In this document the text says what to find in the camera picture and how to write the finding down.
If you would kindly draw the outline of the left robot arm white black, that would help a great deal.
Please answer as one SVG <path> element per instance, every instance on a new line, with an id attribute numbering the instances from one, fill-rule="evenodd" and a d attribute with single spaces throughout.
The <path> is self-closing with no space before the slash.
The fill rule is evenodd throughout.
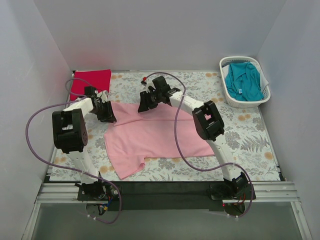
<path id="1" fill-rule="evenodd" d="M 115 123 L 117 119 L 107 95 L 106 90 L 98 92 L 95 87 L 86 86 L 84 99 L 52 113 L 54 145 L 73 161 L 75 168 L 79 170 L 81 190 L 95 200 L 102 200 L 107 195 L 107 189 L 97 179 L 100 172 L 88 153 L 89 135 L 85 117 L 87 114 L 94 114 L 102 123 Z"/>

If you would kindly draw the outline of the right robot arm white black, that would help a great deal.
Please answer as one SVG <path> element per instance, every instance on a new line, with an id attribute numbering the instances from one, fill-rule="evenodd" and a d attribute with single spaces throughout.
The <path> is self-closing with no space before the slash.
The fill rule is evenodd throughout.
<path id="1" fill-rule="evenodd" d="M 160 73 L 152 82 L 144 77 L 141 81 L 144 91 L 140 93 L 138 112 L 154 109 L 159 103 L 176 107 L 192 116 L 195 130 L 200 138 L 210 146 L 222 170 L 223 185 L 216 190 L 219 197 L 252 200 L 254 188 L 243 167 L 232 162 L 233 155 L 225 138 L 225 124 L 213 101 L 199 101 L 186 95 L 185 90 L 172 88 Z"/>

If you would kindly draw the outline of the pink t shirt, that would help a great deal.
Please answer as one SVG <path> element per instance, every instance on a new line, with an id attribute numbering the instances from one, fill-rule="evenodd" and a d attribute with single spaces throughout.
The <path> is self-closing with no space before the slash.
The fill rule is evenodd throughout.
<path id="1" fill-rule="evenodd" d="M 121 180 L 141 171 L 146 158 L 214 155 L 197 134 L 192 116 L 184 111 L 163 103 L 141 113 L 138 104 L 111 105 L 117 121 L 108 126 L 104 140 L 107 156 Z"/>

